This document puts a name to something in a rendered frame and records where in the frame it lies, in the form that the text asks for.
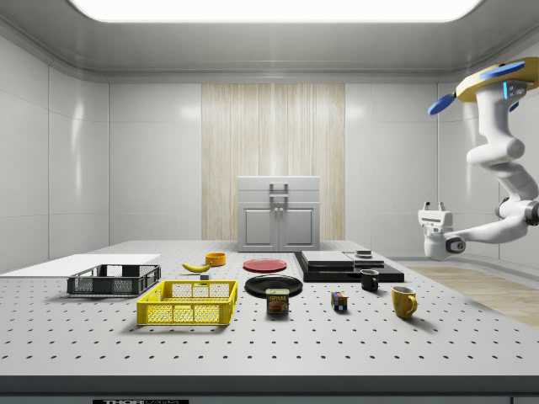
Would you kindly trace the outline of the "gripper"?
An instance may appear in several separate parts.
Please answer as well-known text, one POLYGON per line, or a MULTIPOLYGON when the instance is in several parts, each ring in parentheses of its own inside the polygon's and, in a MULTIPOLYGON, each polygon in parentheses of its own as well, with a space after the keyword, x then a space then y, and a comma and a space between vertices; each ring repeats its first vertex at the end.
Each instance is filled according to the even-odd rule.
POLYGON ((453 215, 446 210, 442 202, 438 204, 437 209, 430 208, 430 202, 424 203, 422 210, 418 212, 419 224, 422 227, 429 227, 431 232, 452 231, 453 215))

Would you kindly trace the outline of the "yellow mug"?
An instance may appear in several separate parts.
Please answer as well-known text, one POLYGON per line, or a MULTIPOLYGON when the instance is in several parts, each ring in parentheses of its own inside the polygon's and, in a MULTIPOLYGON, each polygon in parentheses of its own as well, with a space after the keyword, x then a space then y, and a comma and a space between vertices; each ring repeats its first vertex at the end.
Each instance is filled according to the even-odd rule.
POLYGON ((405 286, 393 286, 391 293, 396 315, 403 319, 411 318, 418 308, 416 291, 405 286))

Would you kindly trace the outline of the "black mug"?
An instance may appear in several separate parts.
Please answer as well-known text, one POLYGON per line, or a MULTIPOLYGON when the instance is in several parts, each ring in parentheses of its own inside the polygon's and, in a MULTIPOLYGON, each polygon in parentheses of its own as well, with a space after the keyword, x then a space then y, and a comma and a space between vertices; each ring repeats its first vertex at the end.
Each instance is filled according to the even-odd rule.
POLYGON ((363 290, 376 292, 379 288, 379 272, 375 269, 362 269, 360 280, 363 290))

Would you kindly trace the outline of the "black stove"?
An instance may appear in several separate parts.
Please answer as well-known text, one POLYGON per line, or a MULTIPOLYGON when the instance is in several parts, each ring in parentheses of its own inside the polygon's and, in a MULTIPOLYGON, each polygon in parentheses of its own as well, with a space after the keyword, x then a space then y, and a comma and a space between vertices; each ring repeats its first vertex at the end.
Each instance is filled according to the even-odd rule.
POLYGON ((360 282, 362 269, 378 271, 380 282, 404 281, 404 274, 383 259, 360 257, 353 252, 303 251, 295 256, 305 282, 360 282))

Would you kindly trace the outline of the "drone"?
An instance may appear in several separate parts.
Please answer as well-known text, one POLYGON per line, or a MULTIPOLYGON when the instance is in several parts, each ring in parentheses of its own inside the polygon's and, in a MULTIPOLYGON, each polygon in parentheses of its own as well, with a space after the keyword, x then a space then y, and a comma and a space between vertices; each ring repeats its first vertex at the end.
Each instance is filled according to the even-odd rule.
POLYGON ((476 72, 462 80, 454 93, 444 95, 428 109, 429 114, 438 114, 456 98, 463 103, 476 102, 480 88, 501 82, 505 99, 515 100, 528 90, 539 87, 539 57, 525 57, 515 61, 496 64, 476 72))

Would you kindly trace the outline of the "white cabinet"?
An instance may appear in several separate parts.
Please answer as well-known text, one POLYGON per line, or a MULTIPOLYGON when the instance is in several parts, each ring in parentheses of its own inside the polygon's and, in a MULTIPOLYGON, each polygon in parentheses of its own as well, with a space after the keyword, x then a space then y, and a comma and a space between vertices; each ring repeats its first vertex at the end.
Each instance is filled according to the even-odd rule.
POLYGON ((239 176, 238 250, 318 250, 319 184, 319 176, 239 176))

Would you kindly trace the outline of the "red plate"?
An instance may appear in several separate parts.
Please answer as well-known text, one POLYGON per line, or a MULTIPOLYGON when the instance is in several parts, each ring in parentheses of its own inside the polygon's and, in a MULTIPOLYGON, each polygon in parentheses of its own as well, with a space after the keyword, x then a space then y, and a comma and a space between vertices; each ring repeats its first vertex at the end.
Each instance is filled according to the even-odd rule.
POLYGON ((255 273, 276 273, 286 269, 287 263, 275 258, 256 258, 244 262, 243 268, 255 273))

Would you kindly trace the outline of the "black plate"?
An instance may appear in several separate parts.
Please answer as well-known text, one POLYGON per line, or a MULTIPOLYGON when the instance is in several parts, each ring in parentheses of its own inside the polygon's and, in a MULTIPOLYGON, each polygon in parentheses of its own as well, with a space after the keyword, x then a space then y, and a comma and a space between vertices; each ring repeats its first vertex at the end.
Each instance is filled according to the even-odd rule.
POLYGON ((245 290, 259 298, 266 296, 267 289, 288 289, 290 296, 298 295, 302 292, 302 286, 303 283, 297 278, 277 274, 260 275, 245 282, 245 290))

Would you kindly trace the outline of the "flat-sided can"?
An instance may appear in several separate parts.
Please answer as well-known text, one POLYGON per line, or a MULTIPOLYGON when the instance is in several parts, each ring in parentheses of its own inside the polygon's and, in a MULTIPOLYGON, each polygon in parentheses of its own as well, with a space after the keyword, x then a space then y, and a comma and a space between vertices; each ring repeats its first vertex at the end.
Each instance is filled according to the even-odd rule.
POLYGON ((289 307, 288 289, 267 289, 265 291, 267 312, 269 314, 287 314, 289 307))

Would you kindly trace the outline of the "yellow basket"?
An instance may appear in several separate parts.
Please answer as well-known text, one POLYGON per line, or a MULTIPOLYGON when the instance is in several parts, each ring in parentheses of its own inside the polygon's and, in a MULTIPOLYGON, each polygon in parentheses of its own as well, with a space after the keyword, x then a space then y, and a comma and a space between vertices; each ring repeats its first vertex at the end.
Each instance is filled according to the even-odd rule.
POLYGON ((164 280, 136 302, 139 325, 227 325, 237 303, 236 280, 164 280))

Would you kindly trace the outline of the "dark grey basket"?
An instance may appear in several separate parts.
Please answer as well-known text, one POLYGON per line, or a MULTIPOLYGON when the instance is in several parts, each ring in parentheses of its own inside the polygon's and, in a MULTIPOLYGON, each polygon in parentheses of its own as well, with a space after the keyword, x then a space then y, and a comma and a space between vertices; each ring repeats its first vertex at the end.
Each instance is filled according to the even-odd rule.
POLYGON ((161 278, 161 266, 100 264, 67 279, 70 295, 140 295, 161 278))

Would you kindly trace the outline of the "white board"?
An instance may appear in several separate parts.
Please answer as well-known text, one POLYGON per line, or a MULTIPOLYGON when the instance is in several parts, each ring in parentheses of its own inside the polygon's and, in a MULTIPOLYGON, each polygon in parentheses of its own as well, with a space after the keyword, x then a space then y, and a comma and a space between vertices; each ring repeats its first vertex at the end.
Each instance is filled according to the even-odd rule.
POLYGON ((100 264, 144 264, 159 254, 75 254, 0 274, 0 277, 69 277, 100 264))

